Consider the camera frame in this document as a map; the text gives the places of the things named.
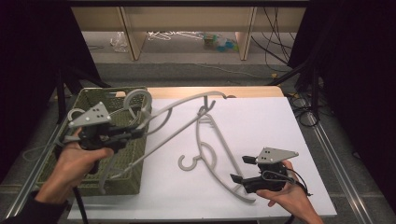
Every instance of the floor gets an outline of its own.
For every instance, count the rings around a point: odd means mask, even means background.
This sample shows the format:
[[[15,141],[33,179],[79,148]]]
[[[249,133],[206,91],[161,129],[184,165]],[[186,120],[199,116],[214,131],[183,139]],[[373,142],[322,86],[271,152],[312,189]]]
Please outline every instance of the floor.
[[[274,77],[282,76],[290,70],[275,57],[265,54],[254,42],[250,44],[247,60],[241,61],[236,50],[219,51],[215,47],[206,47],[202,39],[196,38],[201,34],[200,32],[173,33],[156,35],[150,40],[148,37],[142,48],[142,55],[134,62],[130,60],[129,53],[115,52],[110,45],[110,42],[114,42],[117,38],[117,33],[84,33],[84,37],[102,79],[114,86],[265,85]],[[211,34],[235,40],[232,33]],[[270,37],[270,35],[270,33],[257,33],[253,36],[266,48],[268,41],[264,36]],[[292,47],[295,34],[280,34],[280,37],[283,45]],[[287,60],[279,45],[269,43],[268,49],[282,60]],[[295,93],[293,84],[296,78],[293,77],[281,84],[280,88],[284,93]],[[309,102],[309,93],[307,95],[308,101],[290,98],[290,106],[298,108]],[[325,222],[396,223],[395,214],[375,182],[361,161],[352,154],[353,147],[337,118],[327,107],[324,95],[320,97],[320,105],[319,125],[305,127],[304,124],[311,120],[310,117],[302,117],[300,127],[338,213],[336,217],[325,217]],[[54,121],[57,119],[56,111],[56,99],[52,98],[47,113],[41,118],[41,123],[26,148],[27,152],[15,161],[7,178],[0,185],[0,220],[6,216],[24,180],[35,166],[40,150],[47,144],[54,128]],[[353,204],[357,199],[362,205]],[[366,209],[364,211],[366,215],[359,214],[359,209],[362,208]],[[274,219],[259,222],[284,223],[285,221]],[[64,214],[60,223],[74,222],[68,221]]]

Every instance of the white table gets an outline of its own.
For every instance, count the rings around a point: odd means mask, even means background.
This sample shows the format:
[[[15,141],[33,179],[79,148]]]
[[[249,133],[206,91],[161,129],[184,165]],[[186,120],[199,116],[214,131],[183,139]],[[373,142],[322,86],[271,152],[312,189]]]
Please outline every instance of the white table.
[[[257,176],[259,168],[244,164],[242,156],[257,156],[263,147],[298,151],[300,155],[290,161],[304,178],[309,191],[314,194],[310,197],[312,204],[320,216],[336,215],[286,98],[210,100],[216,100],[216,105],[209,114],[219,125],[245,177]],[[153,110],[161,109],[174,101],[175,99],[154,100]],[[192,119],[203,101],[201,98],[176,107],[165,127],[148,137],[147,150]],[[150,128],[159,122],[159,119],[153,120]],[[216,150],[217,173],[230,185],[234,185],[229,174],[236,172],[218,138],[207,125],[202,128],[202,140]],[[198,161],[192,171],[180,170],[177,160],[181,155],[186,155],[184,164],[188,166],[191,158],[198,153],[193,124],[144,160],[141,192],[138,195],[84,197],[88,218],[100,222],[164,222],[254,220],[290,215],[278,205],[267,207],[267,200],[255,194],[248,195],[257,198],[255,203],[240,201],[209,173],[203,161]],[[68,218],[81,219],[76,204]]]

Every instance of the green basket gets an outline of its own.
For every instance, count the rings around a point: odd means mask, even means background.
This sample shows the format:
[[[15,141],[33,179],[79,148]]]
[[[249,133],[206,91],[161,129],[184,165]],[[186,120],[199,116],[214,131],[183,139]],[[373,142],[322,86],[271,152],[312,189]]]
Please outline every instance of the green basket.
[[[117,96],[116,93],[128,94],[128,92],[143,89],[145,87],[134,87],[134,88],[106,88],[106,89],[83,89],[73,105],[73,108],[80,108],[87,111],[89,108],[102,102],[111,114],[123,108],[124,97]],[[134,105],[133,111],[136,113],[141,109],[142,105],[146,103],[146,99],[143,96],[136,96],[131,100],[130,105]],[[117,126],[128,126],[132,120],[132,116],[129,111],[122,111],[115,113],[111,116],[111,123]],[[137,123],[141,123],[144,118],[140,116]],[[59,136],[65,133],[72,133],[74,130],[69,130],[67,126],[68,122],[64,122]],[[114,168],[124,170],[130,162],[136,161],[142,157],[145,153],[146,138],[139,138],[133,141],[129,141],[126,148],[119,150],[119,155],[114,162]],[[105,170],[110,158],[100,161],[99,171],[95,175],[87,175],[78,186],[81,195],[83,196],[97,196],[102,195],[99,192],[99,179],[102,176],[102,172]],[[49,157],[41,170],[40,176],[36,183],[41,187],[44,182],[49,178],[54,165],[56,163],[54,153],[50,153]],[[141,176],[142,176],[143,162],[137,164],[134,169],[130,172],[114,179],[108,179],[105,183],[106,195],[131,195],[138,194],[140,190]]]

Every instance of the black sleeve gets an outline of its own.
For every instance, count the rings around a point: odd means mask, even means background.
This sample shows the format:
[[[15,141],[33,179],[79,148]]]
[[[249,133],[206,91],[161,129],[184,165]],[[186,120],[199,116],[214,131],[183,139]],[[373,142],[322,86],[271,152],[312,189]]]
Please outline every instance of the black sleeve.
[[[32,192],[22,208],[21,212],[15,217],[10,217],[0,224],[56,224],[61,217],[67,202],[64,204],[40,203],[35,200],[38,191]]]

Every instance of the human hand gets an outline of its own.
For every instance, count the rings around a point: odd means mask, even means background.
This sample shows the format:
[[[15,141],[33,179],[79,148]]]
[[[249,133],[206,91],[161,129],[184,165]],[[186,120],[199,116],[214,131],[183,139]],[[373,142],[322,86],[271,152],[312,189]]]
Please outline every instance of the human hand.
[[[283,161],[283,164],[287,168],[293,170],[291,162]],[[292,175],[295,180],[298,180],[295,173]],[[303,189],[297,185],[286,183],[285,187],[281,191],[259,189],[256,191],[256,194],[270,200],[268,203],[269,207],[272,207],[274,204],[278,203],[288,212],[306,223],[323,223],[312,206],[312,203],[309,202],[309,199]]]
[[[110,157],[113,153],[113,150],[108,147],[84,150],[77,142],[67,144],[52,174],[35,199],[42,203],[64,203],[71,189],[81,183],[94,162]]]

